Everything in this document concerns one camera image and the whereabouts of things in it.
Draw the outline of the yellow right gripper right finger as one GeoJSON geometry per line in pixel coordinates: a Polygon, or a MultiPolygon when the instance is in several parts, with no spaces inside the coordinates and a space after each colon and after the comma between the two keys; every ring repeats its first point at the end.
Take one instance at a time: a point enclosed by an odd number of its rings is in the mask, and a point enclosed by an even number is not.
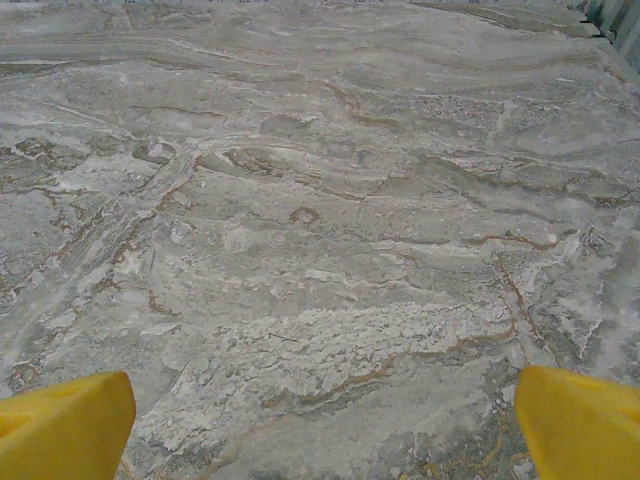
{"type": "Polygon", "coordinates": [[[527,366],[515,411],[542,479],[637,479],[639,390],[568,370],[527,366]]]}

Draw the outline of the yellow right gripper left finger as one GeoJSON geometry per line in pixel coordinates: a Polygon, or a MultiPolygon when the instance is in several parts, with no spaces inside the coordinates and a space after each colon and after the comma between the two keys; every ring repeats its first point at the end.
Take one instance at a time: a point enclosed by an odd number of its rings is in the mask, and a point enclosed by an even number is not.
{"type": "Polygon", "coordinates": [[[124,371],[3,398],[1,477],[112,480],[135,417],[124,371]]]}

